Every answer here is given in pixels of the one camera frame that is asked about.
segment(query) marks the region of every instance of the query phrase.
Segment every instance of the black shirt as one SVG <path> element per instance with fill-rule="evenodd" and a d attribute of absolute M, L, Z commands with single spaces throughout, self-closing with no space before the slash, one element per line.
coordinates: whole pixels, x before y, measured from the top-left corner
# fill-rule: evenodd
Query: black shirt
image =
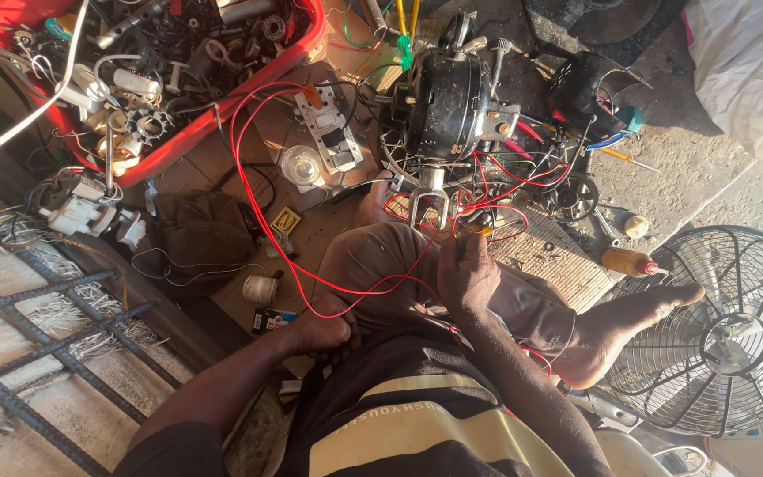
<path fill-rule="evenodd" d="M 113 475 L 228 475 L 217 430 L 180 423 L 138 444 Z M 611 475 L 586 462 L 575 477 Z M 305 376 L 277 476 L 574 477 L 445 329 L 373 335 L 327 379 Z"/>

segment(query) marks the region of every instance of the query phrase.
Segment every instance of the gear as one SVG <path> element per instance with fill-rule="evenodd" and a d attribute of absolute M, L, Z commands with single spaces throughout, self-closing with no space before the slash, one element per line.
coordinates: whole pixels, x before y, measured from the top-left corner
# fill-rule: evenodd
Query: gear
<path fill-rule="evenodd" d="M 164 111 L 140 108 L 128 113 L 125 127 L 138 142 L 154 146 L 170 137 L 175 124 Z"/>

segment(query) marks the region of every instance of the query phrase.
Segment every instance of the black plastic fan part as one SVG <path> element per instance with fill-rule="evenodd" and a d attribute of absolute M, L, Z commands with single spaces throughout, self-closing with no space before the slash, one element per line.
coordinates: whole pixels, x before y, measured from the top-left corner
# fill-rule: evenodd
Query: black plastic fan part
<path fill-rule="evenodd" d="M 697 228 L 652 256 L 672 274 L 627 277 L 615 298 L 690 282 L 705 297 L 636 335 L 600 385 L 683 434 L 719 437 L 763 422 L 763 232 Z"/>

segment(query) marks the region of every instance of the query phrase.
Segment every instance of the bare foot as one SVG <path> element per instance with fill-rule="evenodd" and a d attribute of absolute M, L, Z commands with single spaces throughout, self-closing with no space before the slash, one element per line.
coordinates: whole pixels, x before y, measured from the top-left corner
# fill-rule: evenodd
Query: bare foot
<path fill-rule="evenodd" d="M 553 363 L 553 369 L 567 385 L 587 389 L 608 373 L 623 346 L 635 334 L 704 294 L 705 288 L 700 284 L 659 286 L 593 307 L 578 316 L 576 332 Z"/>
<path fill-rule="evenodd" d="M 379 172 L 377 178 L 392 178 L 393 173 L 389 170 Z M 390 216 L 384 211 L 384 203 L 387 200 L 387 188 L 390 182 L 375 182 L 361 205 L 355 213 L 353 228 L 366 227 L 374 223 L 390 222 Z"/>

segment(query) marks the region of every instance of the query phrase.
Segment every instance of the spanner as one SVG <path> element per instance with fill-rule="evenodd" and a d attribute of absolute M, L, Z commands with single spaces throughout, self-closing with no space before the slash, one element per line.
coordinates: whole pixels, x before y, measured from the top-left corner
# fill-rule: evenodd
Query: spanner
<path fill-rule="evenodd" d="M 609 240 L 611 240 L 611 246 L 619 247 L 620 239 L 617 238 L 617 236 L 614 234 L 614 231 L 611 230 L 611 227 L 609 227 L 608 222 L 605 221 L 605 217 L 602 216 L 602 212 L 599 211 L 599 207 L 593 208 L 593 216 L 596 217 L 596 220 L 599 221 L 599 226 L 602 228 L 602 231 L 605 233 L 605 235 L 608 236 Z"/>

